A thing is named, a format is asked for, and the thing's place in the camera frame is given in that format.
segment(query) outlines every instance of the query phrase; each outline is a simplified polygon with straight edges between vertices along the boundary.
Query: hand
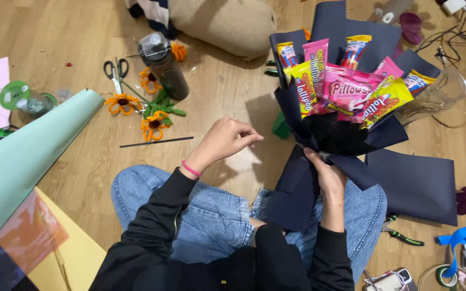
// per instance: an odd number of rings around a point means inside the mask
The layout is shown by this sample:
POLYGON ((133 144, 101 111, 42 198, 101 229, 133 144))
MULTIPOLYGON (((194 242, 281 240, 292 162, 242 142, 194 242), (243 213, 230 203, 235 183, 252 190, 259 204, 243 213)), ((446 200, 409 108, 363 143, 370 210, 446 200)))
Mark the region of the hand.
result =
POLYGON ((262 140, 263 136, 252 126, 226 116, 213 124, 197 148, 186 158, 186 164, 198 172, 203 172, 212 163, 234 155, 247 146, 253 147, 255 142, 262 140))
POLYGON ((321 227, 344 232, 344 188, 346 186, 346 174, 338 167, 325 164, 320 155, 312 149, 303 150, 305 156, 314 164, 323 196, 323 215, 321 227))
POLYGON ((317 170, 321 195, 325 199, 344 201, 344 188, 348 178, 346 174, 336 166, 329 166, 321 160, 320 155, 310 148, 303 150, 305 156, 317 170))

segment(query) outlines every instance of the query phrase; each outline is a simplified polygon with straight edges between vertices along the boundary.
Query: orange pipe cleaner flower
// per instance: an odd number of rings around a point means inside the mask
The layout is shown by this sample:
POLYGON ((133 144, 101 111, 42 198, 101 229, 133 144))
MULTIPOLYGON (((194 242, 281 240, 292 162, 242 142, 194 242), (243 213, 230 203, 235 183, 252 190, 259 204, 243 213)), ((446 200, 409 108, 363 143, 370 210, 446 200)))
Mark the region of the orange pipe cleaner flower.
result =
POLYGON ((168 117, 168 114, 166 114, 165 111, 159 110, 154 113, 154 116, 149 116, 141 121, 140 129, 143 130, 143 138, 146 141, 150 141, 151 139, 160 140, 163 138, 163 131, 161 129, 167 129, 170 127, 170 125, 161 123, 161 120, 166 117, 168 117), (159 136, 154 136, 154 129, 159 131, 159 136))
POLYGON ((111 97, 111 98, 107 99, 107 101, 105 101, 105 103, 104 103, 104 104, 110 104, 109 105, 109 112, 111 112, 111 114, 115 114, 115 113, 118 113, 119 111, 121 111, 123 115, 130 115, 131 113, 133 113, 134 109, 136 109, 136 110, 141 109, 141 105, 139 104, 139 99, 138 98, 134 98, 133 96, 130 96, 130 95, 127 96, 125 93, 120 94, 120 95, 114 93, 113 96, 114 97, 111 97), (112 110, 112 108, 116 104, 119 105, 118 109, 112 110), (123 108, 126 105, 129 105, 129 111, 127 111, 127 112, 125 112, 125 110, 123 110, 123 108))
POLYGON ((163 89, 163 86, 161 86, 161 84, 156 79, 154 74, 152 74, 151 72, 148 72, 148 70, 149 70, 149 67, 146 67, 145 70, 143 70, 141 73, 139 73, 139 75, 141 76, 141 79, 140 79, 139 83, 140 83, 140 85, 142 87, 145 87, 145 91, 147 93, 154 94, 154 93, 156 93, 156 91, 158 89, 163 89), (152 91, 149 89, 149 84, 151 82, 154 84, 154 86, 153 86, 154 89, 152 91))
POLYGON ((301 29, 305 32, 305 39, 310 40, 310 31, 308 31, 305 27, 301 27, 301 29))
POLYGON ((176 56, 176 61, 181 62, 186 59, 188 51, 180 44, 172 44, 172 53, 176 56))

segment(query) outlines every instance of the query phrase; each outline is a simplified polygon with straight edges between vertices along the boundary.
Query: pink bracelet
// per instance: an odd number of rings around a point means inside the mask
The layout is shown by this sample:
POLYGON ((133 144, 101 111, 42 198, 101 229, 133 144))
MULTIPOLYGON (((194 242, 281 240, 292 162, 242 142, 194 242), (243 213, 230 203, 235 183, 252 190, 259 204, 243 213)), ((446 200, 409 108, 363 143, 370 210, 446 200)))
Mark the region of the pink bracelet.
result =
POLYGON ((196 176, 202 176, 202 175, 203 175, 203 173, 197 172, 196 170, 194 170, 194 169, 188 167, 188 165, 186 164, 186 161, 185 161, 185 160, 181 161, 181 163, 183 164, 183 167, 184 167, 188 172, 190 172, 190 173, 192 173, 192 174, 194 174, 194 175, 196 175, 196 176))

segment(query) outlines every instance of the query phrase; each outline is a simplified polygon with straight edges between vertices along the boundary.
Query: wire cutter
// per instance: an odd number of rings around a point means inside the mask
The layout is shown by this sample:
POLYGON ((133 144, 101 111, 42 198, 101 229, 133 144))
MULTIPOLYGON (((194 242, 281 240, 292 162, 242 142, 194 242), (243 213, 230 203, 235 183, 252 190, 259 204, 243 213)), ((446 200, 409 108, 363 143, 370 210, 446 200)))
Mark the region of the wire cutter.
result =
POLYGON ((389 235, 392 237, 392 238, 397 238, 399 241, 402 241, 402 242, 405 242, 407 244, 410 244, 410 245, 414 245, 416 247, 423 247, 424 246, 424 242, 423 241, 418 241, 418 240, 412 240, 410 238, 407 238, 406 236, 404 236, 403 234, 399 233, 398 231, 396 230, 393 230, 391 228, 388 227, 388 225, 397 220, 397 216, 396 215, 391 215, 391 216, 388 216, 386 218, 386 221, 384 222, 384 225, 382 226, 382 232, 386 232, 386 233, 389 233, 389 235))

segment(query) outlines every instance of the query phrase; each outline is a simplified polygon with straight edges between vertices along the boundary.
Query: jeans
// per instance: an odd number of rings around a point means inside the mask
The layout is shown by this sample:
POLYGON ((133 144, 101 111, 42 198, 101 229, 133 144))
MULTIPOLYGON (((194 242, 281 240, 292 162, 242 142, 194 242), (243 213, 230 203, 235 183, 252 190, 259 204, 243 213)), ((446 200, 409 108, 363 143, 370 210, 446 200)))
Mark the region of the jeans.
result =
MULTIPOLYGON (((121 171, 112 183, 111 198, 116 214, 126 229, 138 208, 147 203, 153 190, 161 187, 170 173, 153 166, 138 165, 121 171)), ((181 215, 181 226, 172 243, 171 259, 187 264, 209 263, 227 257, 238 248, 250 246, 255 229, 249 218, 258 218, 271 199, 271 191, 260 189, 251 211, 248 200, 198 182, 190 204, 181 215)), ((386 216, 387 201, 379 185, 361 191, 348 180, 345 189, 344 224, 347 251, 352 260, 354 281, 358 282, 377 244, 386 216)), ((321 220, 323 199, 318 198, 305 231, 285 236, 298 247, 308 270, 312 262, 321 220)))

